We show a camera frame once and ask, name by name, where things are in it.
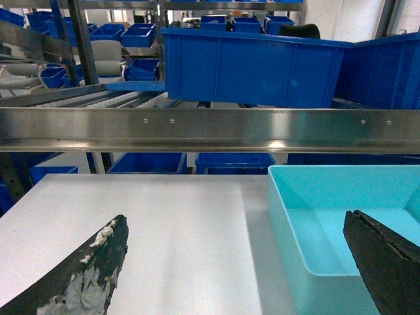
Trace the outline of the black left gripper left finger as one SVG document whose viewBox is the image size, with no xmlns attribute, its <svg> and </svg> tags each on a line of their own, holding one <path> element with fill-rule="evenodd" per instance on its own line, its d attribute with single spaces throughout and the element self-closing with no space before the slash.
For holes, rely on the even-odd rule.
<svg viewBox="0 0 420 315">
<path fill-rule="evenodd" d="M 1 307 L 2 314 L 107 314 L 128 246 L 124 215 Z"/>
</svg>

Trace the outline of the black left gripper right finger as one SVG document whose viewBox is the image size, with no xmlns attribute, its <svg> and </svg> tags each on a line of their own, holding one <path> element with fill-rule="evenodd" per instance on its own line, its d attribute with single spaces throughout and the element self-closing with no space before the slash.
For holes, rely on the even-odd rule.
<svg viewBox="0 0 420 315">
<path fill-rule="evenodd" d="M 343 234 L 380 314 L 419 313 L 419 246 L 378 220 L 347 211 Z"/>
</svg>

